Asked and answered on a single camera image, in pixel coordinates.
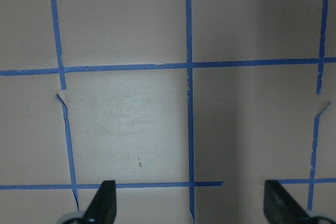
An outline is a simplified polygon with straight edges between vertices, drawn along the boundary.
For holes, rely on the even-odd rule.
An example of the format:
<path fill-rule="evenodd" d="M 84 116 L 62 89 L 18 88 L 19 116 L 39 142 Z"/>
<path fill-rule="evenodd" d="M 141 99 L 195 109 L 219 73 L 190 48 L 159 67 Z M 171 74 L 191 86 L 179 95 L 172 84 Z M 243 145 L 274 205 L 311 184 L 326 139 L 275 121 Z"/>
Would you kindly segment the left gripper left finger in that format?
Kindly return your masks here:
<path fill-rule="evenodd" d="M 117 215 L 116 182 L 101 183 L 85 211 L 76 211 L 59 218 L 59 223 L 114 223 Z"/>

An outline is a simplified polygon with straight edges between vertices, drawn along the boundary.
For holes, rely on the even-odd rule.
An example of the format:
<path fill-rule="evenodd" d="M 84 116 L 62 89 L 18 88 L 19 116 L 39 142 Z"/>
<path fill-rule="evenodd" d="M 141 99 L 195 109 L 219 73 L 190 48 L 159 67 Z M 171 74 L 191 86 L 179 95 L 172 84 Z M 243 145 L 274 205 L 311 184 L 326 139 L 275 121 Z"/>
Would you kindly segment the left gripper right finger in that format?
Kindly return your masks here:
<path fill-rule="evenodd" d="M 271 224 L 335 223 L 323 214 L 304 210 L 277 180 L 264 183 L 264 216 Z"/>

